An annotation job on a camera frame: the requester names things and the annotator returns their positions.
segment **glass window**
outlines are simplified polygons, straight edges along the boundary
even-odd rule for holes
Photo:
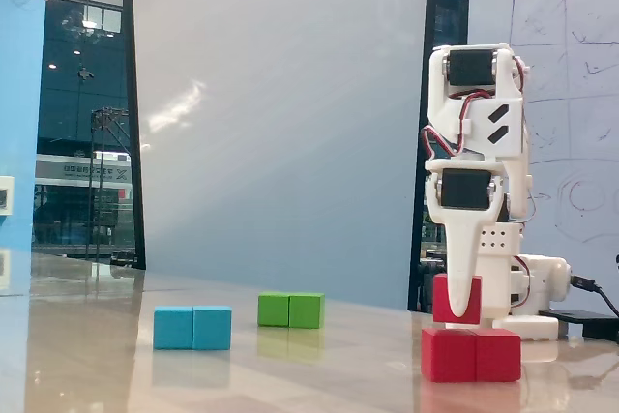
[[[134,250],[122,15],[122,0],[46,2],[34,251],[93,259],[99,242],[107,261]]]

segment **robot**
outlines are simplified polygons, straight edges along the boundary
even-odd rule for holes
[[[452,313],[466,312],[473,276],[481,276],[482,326],[557,339],[558,321],[538,311],[566,298],[571,268],[563,258],[520,255],[533,183],[522,97],[527,73],[507,44],[434,50],[422,129],[427,208],[445,226]],[[435,158],[431,139],[448,158]]]

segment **red block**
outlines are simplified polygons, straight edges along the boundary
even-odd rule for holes
[[[475,382],[475,339],[470,331],[422,330],[422,375],[432,382]]]
[[[482,317],[482,278],[473,277],[468,308],[460,318],[454,316],[449,305],[447,275],[436,275],[432,292],[432,313],[437,323],[480,324]]]
[[[520,336],[506,329],[476,329],[478,382],[514,382],[520,379]]]

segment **blue block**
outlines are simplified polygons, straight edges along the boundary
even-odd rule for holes
[[[156,307],[154,321],[154,349],[192,349],[193,307]]]
[[[229,350],[230,307],[193,307],[193,350]]]

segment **green cube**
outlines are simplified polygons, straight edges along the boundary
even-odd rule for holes
[[[261,292],[258,295],[258,326],[288,327],[290,294]]]
[[[290,327],[322,328],[325,322],[325,294],[291,294]]]

